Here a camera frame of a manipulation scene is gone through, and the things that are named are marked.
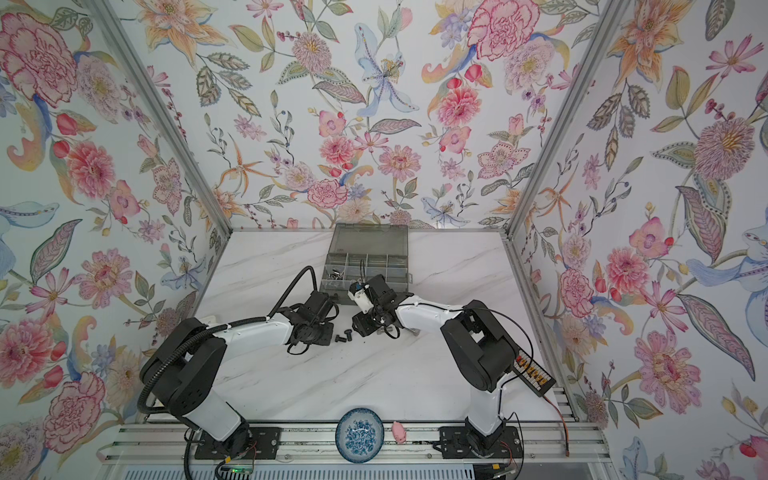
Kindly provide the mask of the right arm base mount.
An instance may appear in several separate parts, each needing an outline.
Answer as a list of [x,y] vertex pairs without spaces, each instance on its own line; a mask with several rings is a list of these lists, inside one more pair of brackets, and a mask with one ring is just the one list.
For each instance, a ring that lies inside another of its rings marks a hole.
[[518,428],[505,422],[487,436],[468,421],[462,426],[442,426],[438,434],[438,446],[444,459],[523,458],[523,442]]

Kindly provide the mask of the orange black striped tool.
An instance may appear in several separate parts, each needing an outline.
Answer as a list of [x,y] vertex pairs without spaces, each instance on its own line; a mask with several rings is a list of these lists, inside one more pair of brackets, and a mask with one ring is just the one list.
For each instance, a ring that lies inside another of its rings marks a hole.
[[530,355],[520,350],[513,368],[520,379],[538,397],[543,397],[556,384],[555,378]]

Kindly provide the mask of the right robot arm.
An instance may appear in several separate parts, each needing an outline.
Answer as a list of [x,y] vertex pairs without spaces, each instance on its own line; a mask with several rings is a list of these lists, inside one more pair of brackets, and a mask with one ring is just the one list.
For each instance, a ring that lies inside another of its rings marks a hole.
[[500,384],[512,373],[520,347],[496,312],[479,300],[463,306],[444,305],[410,292],[397,292],[381,275],[353,283],[347,295],[359,308],[353,316],[353,329],[362,336],[389,326],[396,331],[441,334],[470,386],[465,420],[468,432],[482,441],[501,435],[506,421],[500,413]]

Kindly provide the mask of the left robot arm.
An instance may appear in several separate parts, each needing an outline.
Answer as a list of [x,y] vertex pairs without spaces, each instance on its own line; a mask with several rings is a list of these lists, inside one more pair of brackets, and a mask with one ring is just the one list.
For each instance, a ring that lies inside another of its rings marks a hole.
[[196,318],[180,322],[140,371],[137,399],[145,415],[168,413],[220,443],[243,443],[248,423],[214,390],[221,365],[266,347],[328,346],[338,305],[322,292],[267,316],[209,326]]

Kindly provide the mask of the pink toy pig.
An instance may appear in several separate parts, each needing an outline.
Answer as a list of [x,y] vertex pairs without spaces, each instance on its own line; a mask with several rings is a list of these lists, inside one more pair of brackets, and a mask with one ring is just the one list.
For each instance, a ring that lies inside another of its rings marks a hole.
[[405,427],[398,421],[391,424],[391,433],[394,441],[398,445],[405,444],[407,441],[407,431]]

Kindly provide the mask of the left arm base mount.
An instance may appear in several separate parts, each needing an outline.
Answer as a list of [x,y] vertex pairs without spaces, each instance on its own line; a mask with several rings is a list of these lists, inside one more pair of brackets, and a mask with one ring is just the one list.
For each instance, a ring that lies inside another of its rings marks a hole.
[[241,424],[225,440],[216,440],[202,431],[194,452],[195,460],[275,460],[280,445],[280,427],[254,427]]

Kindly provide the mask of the grey plastic organizer box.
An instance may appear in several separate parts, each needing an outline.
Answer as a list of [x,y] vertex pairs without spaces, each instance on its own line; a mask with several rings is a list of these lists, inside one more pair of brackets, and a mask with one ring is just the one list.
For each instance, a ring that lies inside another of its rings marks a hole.
[[407,226],[337,224],[325,257],[320,291],[338,303],[352,305],[347,292],[353,283],[382,275],[396,292],[408,292]]

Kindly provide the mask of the blue patterned ceramic plate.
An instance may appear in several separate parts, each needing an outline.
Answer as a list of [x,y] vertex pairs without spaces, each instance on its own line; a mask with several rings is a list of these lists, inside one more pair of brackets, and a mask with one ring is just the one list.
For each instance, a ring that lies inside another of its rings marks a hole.
[[337,423],[335,445],[343,459],[362,464],[378,455],[384,445],[384,437],[383,422],[373,410],[354,408]]

